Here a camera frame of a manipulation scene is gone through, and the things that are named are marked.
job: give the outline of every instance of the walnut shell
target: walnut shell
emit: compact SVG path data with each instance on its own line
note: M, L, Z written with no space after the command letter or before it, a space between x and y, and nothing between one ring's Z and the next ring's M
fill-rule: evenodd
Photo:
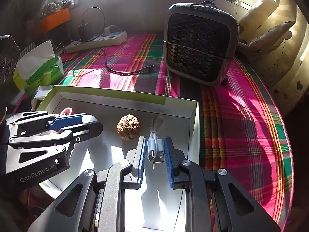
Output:
M140 123L138 119L131 115L125 115L117 124L117 133L123 140L131 140L138 137L140 132Z

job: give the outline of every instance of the blue gripper pad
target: blue gripper pad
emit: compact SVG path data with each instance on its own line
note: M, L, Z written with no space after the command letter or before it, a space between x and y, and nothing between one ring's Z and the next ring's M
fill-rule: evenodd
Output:
M141 158L138 164L138 188L141 188L141 184L143 183L145 157L146 157L146 139L144 139L144 142L143 142Z
M59 130L63 127L82 124L82 118L84 115L78 116L67 116L65 118L56 118L52 124L49 125L51 130L55 130L59 132Z
M164 139L164 160L166 164L168 182L171 188L173 188L174 186L173 165L172 165L170 150L168 148L168 143L167 143L166 138Z

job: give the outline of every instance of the curtain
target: curtain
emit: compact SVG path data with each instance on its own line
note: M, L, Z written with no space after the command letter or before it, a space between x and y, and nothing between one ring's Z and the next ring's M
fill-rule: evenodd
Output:
M296 21L290 28L292 37L274 51L250 60L283 116L295 107L309 86L308 23L294 0L259 0L239 22L239 39L249 43L287 21Z

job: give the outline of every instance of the power strip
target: power strip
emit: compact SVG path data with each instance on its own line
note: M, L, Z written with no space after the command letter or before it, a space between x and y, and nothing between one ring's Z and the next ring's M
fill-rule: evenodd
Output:
M66 53L71 53L71 52L100 48L100 47L111 46L111 45L120 45L126 40L127 40L127 32L115 32L108 36L101 35L97 39L90 41L90 42L82 43L82 42L74 41L70 45L65 47L65 51Z

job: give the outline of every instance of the table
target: table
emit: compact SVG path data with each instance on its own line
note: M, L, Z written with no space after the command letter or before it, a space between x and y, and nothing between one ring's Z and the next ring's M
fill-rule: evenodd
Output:
M266 86L244 58L232 61L226 86L206 87L168 71L163 36L128 34L105 49L110 68L149 74L120 76L104 66L101 50L61 56L61 85L113 88L199 101L201 167L227 169L284 229L294 189L293 157L283 119Z

